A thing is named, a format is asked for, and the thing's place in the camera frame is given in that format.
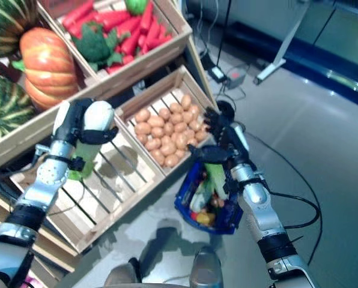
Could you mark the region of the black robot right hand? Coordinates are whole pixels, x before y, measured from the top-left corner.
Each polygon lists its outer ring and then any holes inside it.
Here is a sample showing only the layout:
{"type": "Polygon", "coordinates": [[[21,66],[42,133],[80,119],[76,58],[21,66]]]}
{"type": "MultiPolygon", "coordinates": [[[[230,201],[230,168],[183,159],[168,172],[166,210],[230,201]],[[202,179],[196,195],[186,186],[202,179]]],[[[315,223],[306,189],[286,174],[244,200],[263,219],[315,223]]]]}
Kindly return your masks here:
{"type": "Polygon", "coordinates": [[[214,108],[206,108],[204,112],[206,131],[213,136],[216,144],[201,148],[188,144],[191,155],[204,163],[226,164],[228,169],[239,164],[247,164],[254,169],[255,165],[250,159],[242,127],[235,122],[234,116],[232,109],[218,112],[214,108]]]}

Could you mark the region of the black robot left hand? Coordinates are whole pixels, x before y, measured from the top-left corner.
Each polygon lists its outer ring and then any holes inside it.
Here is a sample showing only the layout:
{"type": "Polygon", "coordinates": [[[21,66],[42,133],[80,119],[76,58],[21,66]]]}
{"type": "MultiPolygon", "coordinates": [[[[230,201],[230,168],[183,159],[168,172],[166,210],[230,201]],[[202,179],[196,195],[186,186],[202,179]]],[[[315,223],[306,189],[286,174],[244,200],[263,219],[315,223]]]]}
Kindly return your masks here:
{"type": "Polygon", "coordinates": [[[62,101],[56,115],[52,140],[77,147],[77,143],[103,145],[118,134],[113,125],[114,110],[107,101],[83,98],[62,101]]]}

